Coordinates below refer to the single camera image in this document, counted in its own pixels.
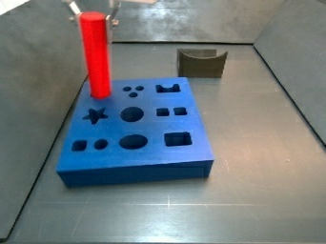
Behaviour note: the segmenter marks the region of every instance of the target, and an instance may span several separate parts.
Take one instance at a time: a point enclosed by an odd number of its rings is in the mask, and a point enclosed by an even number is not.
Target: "red peg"
[[[83,12],[79,19],[91,83],[91,96],[101,99],[111,95],[106,15],[95,11]]]

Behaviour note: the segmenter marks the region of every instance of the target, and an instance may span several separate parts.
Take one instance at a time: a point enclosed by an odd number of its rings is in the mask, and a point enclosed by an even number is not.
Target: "metal floor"
[[[254,47],[115,44],[115,79],[176,76],[179,48],[230,52],[223,79],[191,79],[210,178],[67,189],[67,121],[9,243],[326,242],[325,149]]]

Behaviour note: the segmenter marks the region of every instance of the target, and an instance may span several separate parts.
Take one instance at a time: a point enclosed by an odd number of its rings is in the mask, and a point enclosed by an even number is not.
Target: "blue foam block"
[[[207,177],[214,155],[186,78],[85,82],[57,164],[67,186]]]

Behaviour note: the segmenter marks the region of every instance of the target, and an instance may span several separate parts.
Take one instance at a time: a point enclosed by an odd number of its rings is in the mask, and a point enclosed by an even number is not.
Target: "circular hole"
[[[126,92],[128,92],[128,91],[131,91],[131,87],[123,87],[123,90],[124,90]]]
[[[108,142],[106,139],[96,140],[96,142],[95,142],[95,148],[97,150],[103,150],[107,147],[107,145],[108,145]]]
[[[143,86],[138,86],[138,87],[136,87],[136,91],[142,91],[143,89],[144,89]]]
[[[131,134],[126,136],[119,142],[122,148],[130,150],[142,149],[143,147],[146,147],[147,144],[148,139],[140,134]]]
[[[130,97],[136,97],[138,96],[138,93],[136,92],[132,92],[128,96]]]
[[[138,107],[128,107],[120,113],[122,120],[126,122],[136,122],[143,118],[143,116],[144,111]]]

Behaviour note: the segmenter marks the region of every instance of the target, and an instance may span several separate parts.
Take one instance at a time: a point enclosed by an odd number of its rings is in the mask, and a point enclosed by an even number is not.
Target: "metal wall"
[[[287,0],[255,47],[326,144],[326,3]]]
[[[77,29],[60,1],[31,1],[0,16],[0,240],[85,78],[81,61]]]
[[[285,0],[158,0],[122,3],[118,42],[254,43]],[[110,13],[107,0],[80,0],[83,10]]]

